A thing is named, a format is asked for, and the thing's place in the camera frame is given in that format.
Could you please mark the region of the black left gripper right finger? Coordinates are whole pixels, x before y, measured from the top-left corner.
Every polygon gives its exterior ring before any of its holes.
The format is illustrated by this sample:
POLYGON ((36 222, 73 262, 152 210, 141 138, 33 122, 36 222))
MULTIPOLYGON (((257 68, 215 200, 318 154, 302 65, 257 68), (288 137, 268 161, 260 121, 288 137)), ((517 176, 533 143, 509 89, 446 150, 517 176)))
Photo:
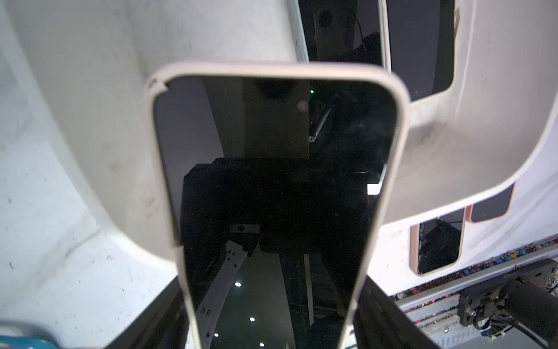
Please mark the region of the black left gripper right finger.
POLYGON ((360 293, 353 325, 359 348, 437 347, 369 277, 360 293))

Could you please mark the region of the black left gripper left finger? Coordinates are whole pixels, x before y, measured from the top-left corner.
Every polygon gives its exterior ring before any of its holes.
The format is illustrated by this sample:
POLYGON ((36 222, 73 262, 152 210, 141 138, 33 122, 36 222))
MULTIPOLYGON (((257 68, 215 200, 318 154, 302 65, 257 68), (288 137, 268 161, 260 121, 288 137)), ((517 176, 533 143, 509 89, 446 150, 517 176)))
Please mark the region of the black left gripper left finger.
POLYGON ((189 327, 183 293, 174 278, 108 348, 184 348, 189 327))

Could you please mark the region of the black phone tan case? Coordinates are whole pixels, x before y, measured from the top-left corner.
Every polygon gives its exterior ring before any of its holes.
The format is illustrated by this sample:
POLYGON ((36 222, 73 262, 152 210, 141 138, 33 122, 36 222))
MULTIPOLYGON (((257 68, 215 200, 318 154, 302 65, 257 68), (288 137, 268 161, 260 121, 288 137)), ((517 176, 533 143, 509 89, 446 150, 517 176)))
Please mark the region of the black phone tan case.
POLYGON ((465 209, 410 229, 410 269, 418 276, 454 265, 462 253, 465 209))

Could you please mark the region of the black phone pink case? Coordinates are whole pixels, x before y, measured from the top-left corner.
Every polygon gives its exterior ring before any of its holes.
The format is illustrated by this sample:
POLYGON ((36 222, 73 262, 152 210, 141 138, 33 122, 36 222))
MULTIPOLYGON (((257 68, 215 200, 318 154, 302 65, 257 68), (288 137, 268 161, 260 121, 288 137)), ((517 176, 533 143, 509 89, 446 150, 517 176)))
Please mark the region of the black phone pink case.
POLYGON ((508 210, 514 194, 515 184, 491 198, 468 206, 465 209, 465 221, 478 223, 504 216, 508 210))

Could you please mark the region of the black phone cream case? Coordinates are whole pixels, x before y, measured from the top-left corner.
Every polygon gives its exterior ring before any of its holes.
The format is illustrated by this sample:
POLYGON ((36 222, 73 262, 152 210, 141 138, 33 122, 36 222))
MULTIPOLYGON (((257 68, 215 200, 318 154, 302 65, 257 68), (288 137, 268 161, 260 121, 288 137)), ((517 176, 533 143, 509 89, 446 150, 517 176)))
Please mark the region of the black phone cream case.
POLYGON ((407 132, 364 64, 173 63, 146 87, 188 348, 342 348, 407 132))

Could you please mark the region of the black phone beige case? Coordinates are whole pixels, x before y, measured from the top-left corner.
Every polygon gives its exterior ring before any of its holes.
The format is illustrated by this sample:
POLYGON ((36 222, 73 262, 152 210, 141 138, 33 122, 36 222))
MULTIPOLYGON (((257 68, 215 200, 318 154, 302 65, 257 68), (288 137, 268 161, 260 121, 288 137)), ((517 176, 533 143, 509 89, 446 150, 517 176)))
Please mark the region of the black phone beige case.
POLYGON ((447 90, 455 66, 453 0, 387 2, 392 71, 411 100, 447 90))

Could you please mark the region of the black phone mint case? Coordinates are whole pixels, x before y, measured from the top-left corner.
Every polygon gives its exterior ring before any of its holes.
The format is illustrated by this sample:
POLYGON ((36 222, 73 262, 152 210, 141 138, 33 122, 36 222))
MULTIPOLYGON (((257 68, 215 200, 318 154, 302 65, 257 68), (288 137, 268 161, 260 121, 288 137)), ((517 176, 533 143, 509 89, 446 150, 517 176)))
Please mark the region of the black phone mint case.
POLYGON ((287 1, 299 62, 391 69, 386 1, 287 1))

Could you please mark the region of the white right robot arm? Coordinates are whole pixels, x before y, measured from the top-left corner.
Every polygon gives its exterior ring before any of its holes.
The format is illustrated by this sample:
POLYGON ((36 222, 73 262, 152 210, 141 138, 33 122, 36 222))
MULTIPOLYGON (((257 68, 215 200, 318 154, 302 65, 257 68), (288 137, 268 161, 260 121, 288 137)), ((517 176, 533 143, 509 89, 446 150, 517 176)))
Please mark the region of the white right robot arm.
POLYGON ((557 348, 557 298, 546 289, 517 280, 506 283, 500 295, 505 311, 528 330, 557 348))

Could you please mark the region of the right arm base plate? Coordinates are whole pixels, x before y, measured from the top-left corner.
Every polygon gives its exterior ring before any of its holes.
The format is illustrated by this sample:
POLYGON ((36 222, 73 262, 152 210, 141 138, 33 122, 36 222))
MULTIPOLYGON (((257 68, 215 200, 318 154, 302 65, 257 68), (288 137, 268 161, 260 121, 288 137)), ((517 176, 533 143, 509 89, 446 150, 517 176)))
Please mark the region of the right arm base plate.
POLYGON ((550 286, 557 271, 557 261, 541 260, 529 266, 514 268, 511 272, 463 289, 460 293, 457 315, 459 324, 468 327, 478 321, 497 314, 504 306, 501 290, 511 281, 529 282, 534 285, 550 286))

